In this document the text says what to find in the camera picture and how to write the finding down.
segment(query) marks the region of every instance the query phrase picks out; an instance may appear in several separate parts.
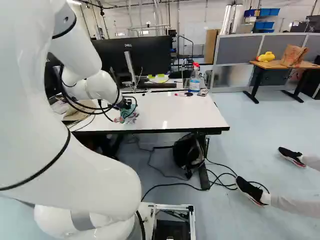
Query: person's leg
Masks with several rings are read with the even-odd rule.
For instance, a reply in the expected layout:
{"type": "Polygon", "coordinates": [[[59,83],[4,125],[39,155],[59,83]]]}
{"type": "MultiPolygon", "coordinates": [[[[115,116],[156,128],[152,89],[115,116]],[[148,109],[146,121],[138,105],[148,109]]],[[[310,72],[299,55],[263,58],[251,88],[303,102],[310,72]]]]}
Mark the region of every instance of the person's leg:
{"type": "Polygon", "coordinates": [[[320,157],[302,155],[301,161],[307,166],[309,166],[310,168],[313,168],[320,172],[320,157]]]}
{"type": "Polygon", "coordinates": [[[241,176],[238,176],[235,179],[235,183],[243,194],[245,194],[254,204],[260,207],[271,205],[286,212],[320,218],[320,200],[297,200],[269,194],[267,192],[263,192],[262,189],[253,186],[241,176]]]}
{"type": "Polygon", "coordinates": [[[292,214],[320,218],[320,200],[308,201],[290,199],[284,196],[271,195],[271,206],[292,214]]]}
{"type": "Polygon", "coordinates": [[[284,147],[279,147],[278,151],[285,159],[298,167],[309,166],[310,168],[320,171],[320,157],[318,156],[306,156],[301,152],[291,151],[284,147]]]}

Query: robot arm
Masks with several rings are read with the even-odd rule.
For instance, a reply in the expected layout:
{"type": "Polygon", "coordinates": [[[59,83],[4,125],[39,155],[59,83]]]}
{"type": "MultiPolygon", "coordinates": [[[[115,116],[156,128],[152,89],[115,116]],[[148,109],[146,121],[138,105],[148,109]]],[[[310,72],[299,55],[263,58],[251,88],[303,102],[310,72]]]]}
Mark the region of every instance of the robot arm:
{"type": "MultiPolygon", "coordinates": [[[[117,85],[109,73],[101,70],[101,59],[90,39],[77,24],[77,18],[65,0],[52,0],[55,12],[54,31],[50,45],[63,64],[63,87],[78,100],[104,99],[110,104],[117,99],[117,85]]],[[[120,94],[116,104],[123,101],[120,94]]]]}
{"type": "Polygon", "coordinates": [[[103,83],[110,91],[102,91],[105,96],[95,85],[108,75],[100,70],[101,60],[65,0],[9,1],[0,13],[6,23],[1,27],[6,37],[0,44],[0,69],[8,79],[0,89],[0,107],[6,112],[1,119],[0,193],[36,204],[38,225],[53,236],[126,239],[140,205],[139,177],[129,166],[84,147],[56,119],[44,89],[49,47],[66,67],[62,79],[77,83],[77,97],[86,98],[87,78],[90,94],[112,103],[116,84],[103,83]],[[81,228],[79,213],[99,228],[81,228]],[[77,228],[71,227],[74,221],[77,228]]]}

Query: black sneaker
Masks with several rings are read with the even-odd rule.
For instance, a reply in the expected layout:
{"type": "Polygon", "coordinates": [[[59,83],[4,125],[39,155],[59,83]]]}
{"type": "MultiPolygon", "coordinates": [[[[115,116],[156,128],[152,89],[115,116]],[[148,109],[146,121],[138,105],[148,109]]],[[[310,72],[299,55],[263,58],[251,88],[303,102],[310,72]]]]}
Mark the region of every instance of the black sneaker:
{"type": "Polygon", "coordinates": [[[236,177],[235,184],[238,187],[238,189],[244,195],[246,195],[254,204],[258,205],[259,207],[268,205],[260,201],[262,193],[264,192],[262,189],[256,186],[253,186],[241,176],[236,177]]]}
{"type": "Polygon", "coordinates": [[[295,152],[291,151],[289,149],[286,149],[284,147],[278,148],[279,153],[284,157],[285,159],[289,160],[293,164],[297,165],[298,167],[305,168],[306,165],[300,161],[299,157],[302,156],[301,152],[295,152]]]}

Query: yellow toy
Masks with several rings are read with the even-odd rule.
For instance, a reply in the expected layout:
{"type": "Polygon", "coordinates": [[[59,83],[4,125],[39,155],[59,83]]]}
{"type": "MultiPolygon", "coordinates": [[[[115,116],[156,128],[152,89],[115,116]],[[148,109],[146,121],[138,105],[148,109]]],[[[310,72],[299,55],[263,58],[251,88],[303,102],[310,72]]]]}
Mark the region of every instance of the yellow toy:
{"type": "Polygon", "coordinates": [[[270,62],[274,60],[276,56],[271,51],[266,51],[265,54],[261,54],[256,57],[256,60],[259,62],[270,62]]]}

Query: blue storage bin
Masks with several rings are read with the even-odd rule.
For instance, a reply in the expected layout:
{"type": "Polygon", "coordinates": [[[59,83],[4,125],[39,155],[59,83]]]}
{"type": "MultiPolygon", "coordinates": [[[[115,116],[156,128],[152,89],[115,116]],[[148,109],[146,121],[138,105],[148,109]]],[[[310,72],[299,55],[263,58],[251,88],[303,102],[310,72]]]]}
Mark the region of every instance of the blue storage bin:
{"type": "Polygon", "coordinates": [[[255,11],[256,9],[249,9],[244,11],[244,17],[251,17],[251,16],[255,16],[255,11]]]}
{"type": "Polygon", "coordinates": [[[270,8],[261,8],[259,16],[270,16],[270,8]]]}
{"type": "Polygon", "coordinates": [[[265,28],[265,22],[264,21],[256,21],[254,24],[254,27],[256,29],[264,29],[265,28]]]}
{"type": "Polygon", "coordinates": [[[272,29],[274,27],[274,22],[273,21],[265,21],[264,22],[264,29],[272,29]]]}
{"type": "Polygon", "coordinates": [[[278,16],[280,8],[270,8],[270,16],[278,16]]]}

